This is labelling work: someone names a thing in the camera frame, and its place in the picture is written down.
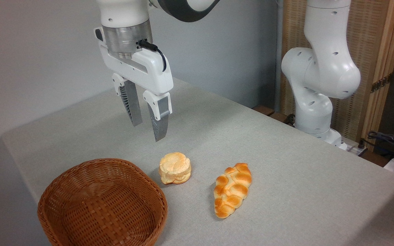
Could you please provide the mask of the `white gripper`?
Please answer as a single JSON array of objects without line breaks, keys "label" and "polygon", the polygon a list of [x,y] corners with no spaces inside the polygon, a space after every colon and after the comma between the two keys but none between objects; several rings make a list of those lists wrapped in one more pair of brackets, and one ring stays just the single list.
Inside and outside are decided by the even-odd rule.
[{"label": "white gripper", "polygon": [[155,141],[166,136],[169,115],[172,113],[171,96],[173,78],[167,58],[158,52],[142,49],[131,59],[116,58],[108,50],[102,27],[94,29],[95,37],[105,65],[113,71],[116,94],[121,98],[133,126],[142,123],[136,84],[146,89],[143,93],[147,102]]}]

